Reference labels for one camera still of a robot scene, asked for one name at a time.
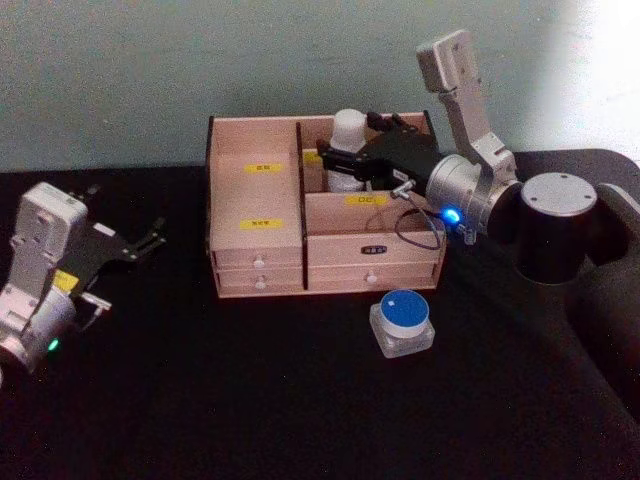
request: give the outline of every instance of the white bottle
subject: white bottle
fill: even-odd
[[[333,117],[333,135],[329,144],[338,150],[356,153],[367,143],[365,125],[366,116],[362,112],[351,108],[340,110]],[[364,189],[364,182],[352,175],[331,170],[327,172],[327,183],[330,192],[359,192]]]

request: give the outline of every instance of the blue led light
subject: blue led light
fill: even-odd
[[[440,216],[442,217],[442,220],[449,225],[455,225],[460,222],[460,214],[453,208],[444,209]]]

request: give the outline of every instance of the black tablecloth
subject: black tablecloth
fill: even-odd
[[[640,198],[640,170],[610,152],[517,160],[525,178],[562,170]],[[33,376],[5,369],[2,478],[640,478],[640,428],[564,289],[526,282],[484,239],[454,241],[425,294],[433,347],[386,360],[368,323],[379,293],[216,298],[203,167],[0,175],[3,276],[40,180],[99,183],[94,218],[135,240],[163,215],[169,243],[102,277],[114,310]]]

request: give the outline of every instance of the drawer knob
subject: drawer knob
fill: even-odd
[[[256,259],[253,261],[254,268],[264,268],[264,260],[262,260],[262,256],[256,256]]]
[[[378,281],[378,277],[373,273],[373,270],[369,270],[366,277],[367,283],[376,283]]]
[[[258,277],[258,281],[256,282],[256,288],[258,290],[264,290],[265,288],[267,288],[267,282],[265,281],[262,275]]]

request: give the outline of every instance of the wooden drawer organizer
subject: wooden drawer organizer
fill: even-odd
[[[427,129],[420,113],[402,117]],[[210,122],[209,251],[219,297],[436,287],[444,230],[439,251],[418,248],[393,231],[411,209],[404,200],[385,191],[324,192],[315,141],[329,139],[332,123],[332,116]],[[403,219],[402,232],[435,243],[418,215]]]

